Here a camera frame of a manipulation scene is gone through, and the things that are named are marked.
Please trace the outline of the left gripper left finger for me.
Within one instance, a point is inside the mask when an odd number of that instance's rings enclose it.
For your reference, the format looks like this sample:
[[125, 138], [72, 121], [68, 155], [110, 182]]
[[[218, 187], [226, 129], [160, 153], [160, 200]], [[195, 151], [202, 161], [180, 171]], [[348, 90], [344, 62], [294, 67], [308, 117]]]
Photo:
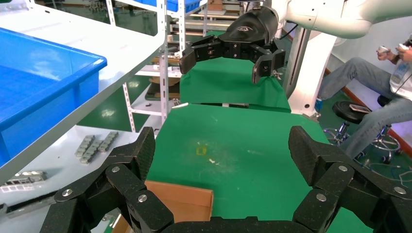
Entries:
[[173, 214], [145, 185], [154, 153], [154, 131], [145, 127], [135, 142], [112, 149], [95, 171], [58, 190], [40, 231], [89, 233], [115, 209], [136, 233], [165, 230]]

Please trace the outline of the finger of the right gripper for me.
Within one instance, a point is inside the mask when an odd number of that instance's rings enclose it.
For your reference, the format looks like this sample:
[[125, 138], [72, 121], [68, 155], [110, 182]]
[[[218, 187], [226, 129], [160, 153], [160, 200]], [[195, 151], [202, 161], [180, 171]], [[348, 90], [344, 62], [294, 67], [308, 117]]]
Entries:
[[222, 41], [214, 36], [205, 36], [193, 43], [189, 43], [179, 60], [182, 74], [187, 74], [197, 62], [222, 57]]
[[285, 65], [286, 50], [280, 40], [272, 40], [263, 46], [252, 44], [251, 49], [251, 61], [254, 63], [252, 68], [253, 84], [259, 83], [261, 78], [273, 75], [274, 71]]

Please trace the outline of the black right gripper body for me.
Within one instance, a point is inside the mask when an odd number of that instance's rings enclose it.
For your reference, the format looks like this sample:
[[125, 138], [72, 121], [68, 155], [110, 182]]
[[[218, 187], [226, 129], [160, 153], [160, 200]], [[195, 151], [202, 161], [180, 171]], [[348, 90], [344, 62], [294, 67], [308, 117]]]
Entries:
[[222, 57], [257, 60], [262, 55], [274, 53], [278, 49], [275, 44], [277, 28], [277, 16], [268, 7], [248, 11], [220, 35]]

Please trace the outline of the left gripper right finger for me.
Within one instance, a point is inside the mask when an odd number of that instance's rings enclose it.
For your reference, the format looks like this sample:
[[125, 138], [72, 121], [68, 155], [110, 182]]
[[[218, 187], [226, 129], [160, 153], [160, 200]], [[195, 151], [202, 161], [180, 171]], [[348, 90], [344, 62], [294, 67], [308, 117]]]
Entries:
[[412, 230], [412, 193], [364, 168], [337, 146], [313, 140], [301, 126], [289, 134], [291, 158], [311, 190], [293, 221], [314, 233], [326, 232], [341, 208], [376, 233]]

